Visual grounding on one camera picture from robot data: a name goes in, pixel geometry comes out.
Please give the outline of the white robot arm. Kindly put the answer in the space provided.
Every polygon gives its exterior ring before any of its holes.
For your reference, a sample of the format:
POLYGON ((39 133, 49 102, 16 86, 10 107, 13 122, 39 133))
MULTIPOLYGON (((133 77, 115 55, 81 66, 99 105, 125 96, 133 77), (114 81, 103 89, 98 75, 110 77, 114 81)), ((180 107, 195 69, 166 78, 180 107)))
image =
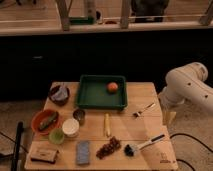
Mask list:
POLYGON ((205 84, 208 70, 200 62, 170 70, 166 76, 166 86, 159 94, 160 103, 164 108, 171 109, 183 104, 185 100, 213 114, 213 88, 205 84))

